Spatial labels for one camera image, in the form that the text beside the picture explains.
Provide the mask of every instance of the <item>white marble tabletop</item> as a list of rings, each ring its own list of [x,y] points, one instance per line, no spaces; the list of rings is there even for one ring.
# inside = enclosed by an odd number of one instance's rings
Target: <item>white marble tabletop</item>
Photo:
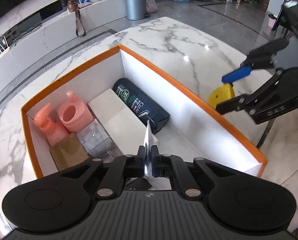
[[[204,100],[222,84],[222,75],[237,68],[246,58],[202,31],[163,17],[96,42],[39,76],[0,110],[0,236],[11,230],[1,210],[3,197],[13,187],[36,179],[25,145],[21,107],[59,77],[118,44],[151,61]],[[234,84],[235,92],[237,95],[252,93],[270,76],[265,70],[254,71],[250,77]],[[243,111],[226,117],[257,143],[264,125],[256,126]]]

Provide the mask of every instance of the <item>pink bottle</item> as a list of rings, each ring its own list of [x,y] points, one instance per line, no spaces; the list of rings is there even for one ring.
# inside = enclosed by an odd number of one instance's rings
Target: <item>pink bottle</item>
[[[34,117],[34,124],[40,128],[47,136],[50,146],[55,146],[58,142],[66,138],[69,133],[64,125],[60,122],[53,122],[48,116],[51,104],[48,103]]]
[[[58,110],[61,122],[70,132],[79,132],[93,121],[86,104],[73,91],[67,92],[68,99]]]

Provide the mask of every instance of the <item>ribbed gray panel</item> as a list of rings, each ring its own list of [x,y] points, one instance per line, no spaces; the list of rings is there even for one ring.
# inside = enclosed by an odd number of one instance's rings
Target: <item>ribbed gray panel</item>
[[[36,236],[14,230],[5,240],[292,240],[287,232],[246,236],[217,224],[197,201],[176,191],[123,191],[100,201],[91,215],[66,231]]]

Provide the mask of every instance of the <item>trash can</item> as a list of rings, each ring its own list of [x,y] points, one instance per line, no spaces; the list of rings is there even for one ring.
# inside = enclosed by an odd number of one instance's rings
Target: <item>trash can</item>
[[[147,13],[146,0],[125,0],[127,19],[141,20]]]

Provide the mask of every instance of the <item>brown cardboard box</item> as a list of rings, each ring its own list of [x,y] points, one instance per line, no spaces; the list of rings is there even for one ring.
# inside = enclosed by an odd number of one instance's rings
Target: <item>brown cardboard box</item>
[[[53,146],[50,153],[59,171],[80,164],[89,158],[75,133],[71,133]]]

